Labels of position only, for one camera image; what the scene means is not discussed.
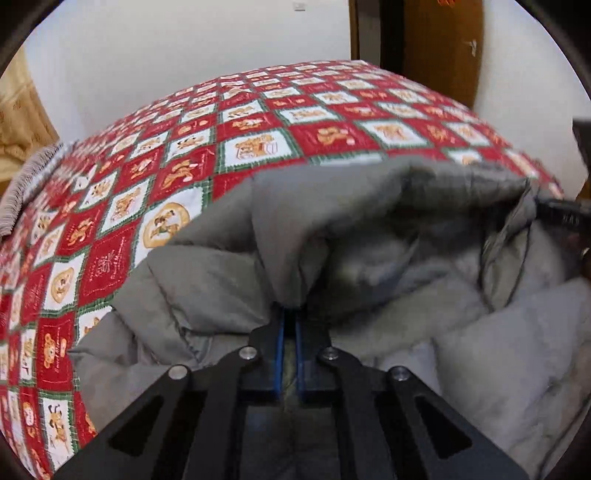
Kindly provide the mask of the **grey puffer jacket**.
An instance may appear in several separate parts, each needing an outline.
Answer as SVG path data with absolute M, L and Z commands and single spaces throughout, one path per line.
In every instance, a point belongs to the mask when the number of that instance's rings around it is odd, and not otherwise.
M 545 191 L 415 157 L 259 172 L 152 249 L 71 349 L 108 425 L 169 367 L 209 367 L 273 304 L 339 349 L 408 366 L 533 479 L 590 408 L 590 282 Z

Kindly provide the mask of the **brown wooden door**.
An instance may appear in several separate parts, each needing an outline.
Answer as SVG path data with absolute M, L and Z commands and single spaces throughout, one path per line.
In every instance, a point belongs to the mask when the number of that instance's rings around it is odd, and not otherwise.
M 405 7 L 403 75 L 463 105 L 474 106 L 482 61 L 482 0 L 410 0 Z M 477 57 L 466 41 L 476 39 Z

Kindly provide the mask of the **red patterned bed sheet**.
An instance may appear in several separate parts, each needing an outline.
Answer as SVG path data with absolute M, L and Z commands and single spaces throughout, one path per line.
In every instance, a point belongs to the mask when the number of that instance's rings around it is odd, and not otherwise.
M 68 146 L 1 243 L 1 431 L 49 478 L 95 428 L 67 352 L 155 247 L 257 171 L 403 154 L 560 187 L 463 104 L 365 61 L 263 67 L 177 91 Z

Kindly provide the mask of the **striped grey pillow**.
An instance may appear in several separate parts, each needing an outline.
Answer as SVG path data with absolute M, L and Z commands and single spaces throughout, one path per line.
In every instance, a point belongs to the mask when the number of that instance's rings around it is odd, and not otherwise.
M 49 180 L 74 142 L 57 142 L 34 153 L 11 180 L 1 199 L 1 236 L 13 231 L 22 210 Z

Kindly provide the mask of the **beige gold curtain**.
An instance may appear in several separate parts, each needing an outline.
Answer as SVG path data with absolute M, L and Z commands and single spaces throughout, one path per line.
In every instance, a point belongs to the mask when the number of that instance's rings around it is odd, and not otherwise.
M 32 154 L 59 139 L 38 95 L 24 47 L 1 76 L 0 135 L 1 182 L 10 181 Z

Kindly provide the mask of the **dark door frame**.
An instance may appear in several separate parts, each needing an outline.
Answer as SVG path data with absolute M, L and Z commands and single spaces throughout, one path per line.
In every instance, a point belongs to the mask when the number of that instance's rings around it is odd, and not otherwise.
M 403 73 L 405 7 L 403 0 L 349 1 L 351 57 Z

